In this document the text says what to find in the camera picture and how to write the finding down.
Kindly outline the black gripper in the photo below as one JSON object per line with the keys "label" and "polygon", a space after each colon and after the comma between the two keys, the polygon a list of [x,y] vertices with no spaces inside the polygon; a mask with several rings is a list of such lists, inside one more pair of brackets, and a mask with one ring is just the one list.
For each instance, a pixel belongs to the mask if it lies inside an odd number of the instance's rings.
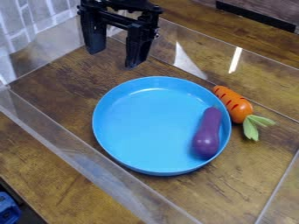
{"label": "black gripper", "polygon": [[[80,0],[79,15],[83,38],[90,54],[96,54],[107,46],[107,25],[127,30],[126,67],[135,68],[148,56],[158,34],[158,21],[163,9],[150,0]],[[138,20],[110,12],[140,12]]]}

